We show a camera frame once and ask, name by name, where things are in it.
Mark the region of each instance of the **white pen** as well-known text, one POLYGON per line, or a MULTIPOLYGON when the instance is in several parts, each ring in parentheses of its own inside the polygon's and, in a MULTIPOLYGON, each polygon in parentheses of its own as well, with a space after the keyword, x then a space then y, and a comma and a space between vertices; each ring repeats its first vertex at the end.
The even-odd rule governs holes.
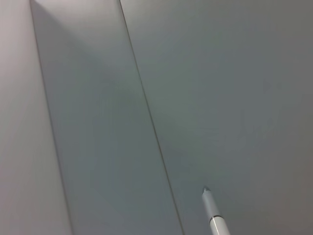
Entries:
POLYGON ((204 186, 202 200, 213 235, 230 235, 224 218, 215 204, 211 190, 204 186))

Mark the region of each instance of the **vertical groove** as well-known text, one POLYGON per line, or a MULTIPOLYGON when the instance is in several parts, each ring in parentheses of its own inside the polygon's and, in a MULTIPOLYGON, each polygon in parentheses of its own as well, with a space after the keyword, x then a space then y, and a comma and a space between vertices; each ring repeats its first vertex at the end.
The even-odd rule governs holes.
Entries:
POLYGON ((167 183, 168 183, 168 186, 169 186, 169 188, 170 188, 170 194, 171 194, 171 197, 172 197, 172 201, 173 201, 173 203, 174 203, 175 212, 176 212, 176 215, 177 215, 177 218, 178 218, 178 221, 179 221, 179 226, 180 226, 180 229, 181 229, 181 233, 182 233, 182 235, 185 235, 185 232, 184 232, 184 229, 183 229, 183 226, 182 226, 182 222, 181 222, 181 218, 180 218, 180 216, 179 216, 179 211, 178 211, 178 208, 177 208, 177 204, 176 204, 176 201, 175 201, 173 189, 172 189, 172 186, 171 186, 170 178, 169 178, 168 173, 167 173, 167 169, 166 169, 164 157, 163 157, 163 154, 162 154, 161 146, 160 146, 159 140, 158 140, 158 138, 157 138, 156 127, 155 127, 155 124, 154 124, 154 122, 153 122, 153 118, 152 118, 151 110, 150 110, 150 107, 149 107, 148 99, 147 99, 146 92, 145 92, 145 89, 144 89, 144 87, 143 87, 142 79, 141 79, 141 76, 140 76, 139 67, 138 67, 138 63, 137 63, 136 57, 135 57, 135 52, 134 52, 133 44, 132 44, 132 41, 131 41, 131 37, 130 37, 130 35, 129 35, 129 31, 128 31, 128 27, 127 27, 125 15, 124 15, 124 10, 123 10, 123 6, 122 6, 122 2, 121 2, 121 0, 118 0, 118 1, 119 1, 119 4, 120 4, 120 9, 121 9, 121 11, 122 11, 123 20, 124 20, 124 23, 125 23, 125 27, 126 27, 126 31, 127 31, 128 40, 129 40, 129 43, 130 43, 130 45, 131 45, 131 49, 132 49, 132 53, 133 53, 133 57, 134 57, 134 61, 135 61, 135 65, 136 65, 136 69, 137 69, 139 81, 140 81, 141 88, 142 88, 143 95, 144 95, 144 99, 145 99, 145 102, 146 102, 146 105, 147 105, 147 108, 148 108, 149 117, 150 117, 150 120, 151 120, 151 123, 152 123, 154 135, 155 135, 155 138, 156 138, 156 141, 157 141, 157 146, 158 146, 158 149, 159 149, 159 152, 160 152, 160 155, 161 155, 161 160, 162 160, 163 168, 164 168, 164 170, 165 170, 165 175, 166 175, 167 183))
POLYGON ((44 90, 45 90, 45 102, 46 102, 47 109, 48 109, 49 122, 50 122, 50 126, 51 126, 53 143, 54 143, 55 153, 56 153, 56 157, 57 157, 57 161, 58 161, 58 168, 59 168, 59 173, 60 173, 60 179, 61 179, 63 195, 64 195, 64 199, 65 199, 65 205, 66 205, 66 209, 67 209, 67 218, 68 218, 68 221, 69 221, 70 231, 71 231, 72 235, 75 235, 73 222, 72 222, 72 218, 71 218, 71 213, 70 213, 70 209, 69 209, 69 204, 68 204, 68 198, 67 198, 67 194, 66 194, 64 178, 63 178, 63 174, 62 174, 62 170, 61 170, 61 161, 60 161, 60 158, 59 158, 58 147, 57 147, 56 140, 55 140, 55 135, 54 135, 54 129, 53 129, 52 118, 51 118, 51 111, 50 111, 49 104, 48 104, 47 91, 46 91, 46 88, 45 88, 44 72, 43 72, 43 67, 42 67, 41 60, 40 60, 39 46, 38 46, 38 40, 37 40, 37 36, 36 36, 36 28, 35 28, 35 22, 34 22, 32 3, 33 4, 37 4, 37 3, 35 2, 35 0, 30 0, 29 1, 30 11, 31 11, 31 18, 32 18, 32 23, 33 23, 33 28, 34 28, 35 44, 36 44, 36 47, 37 47, 37 56, 38 56, 38 61, 39 61, 41 77, 42 77, 42 81, 43 81, 43 85, 44 85, 44 90))

